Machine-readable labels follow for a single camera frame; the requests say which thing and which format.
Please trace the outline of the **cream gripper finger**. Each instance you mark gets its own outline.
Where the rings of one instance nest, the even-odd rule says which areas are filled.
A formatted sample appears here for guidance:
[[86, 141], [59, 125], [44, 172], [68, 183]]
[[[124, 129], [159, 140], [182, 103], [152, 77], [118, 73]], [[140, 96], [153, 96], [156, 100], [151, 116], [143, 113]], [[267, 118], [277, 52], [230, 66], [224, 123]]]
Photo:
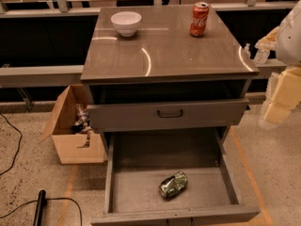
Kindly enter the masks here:
[[272, 73], [261, 107], [259, 126], [274, 129], [285, 122], [301, 103], [301, 68], [290, 67], [282, 73]]
[[271, 30], [266, 36], [259, 39], [255, 44], [255, 47], [260, 50], [276, 50], [278, 27]]

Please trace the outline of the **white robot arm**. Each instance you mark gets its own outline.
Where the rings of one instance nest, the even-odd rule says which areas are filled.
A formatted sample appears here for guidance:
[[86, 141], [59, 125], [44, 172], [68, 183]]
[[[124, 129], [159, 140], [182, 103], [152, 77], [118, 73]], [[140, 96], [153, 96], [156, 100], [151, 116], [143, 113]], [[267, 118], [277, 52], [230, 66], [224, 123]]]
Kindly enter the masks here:
[[301, 1], [255, 47], [258, 52], [275, 51], [277, 60], [287, 65], [282, 73], [271, 74], [261, 108], [260, 127], [273, 129], [301, 103]]

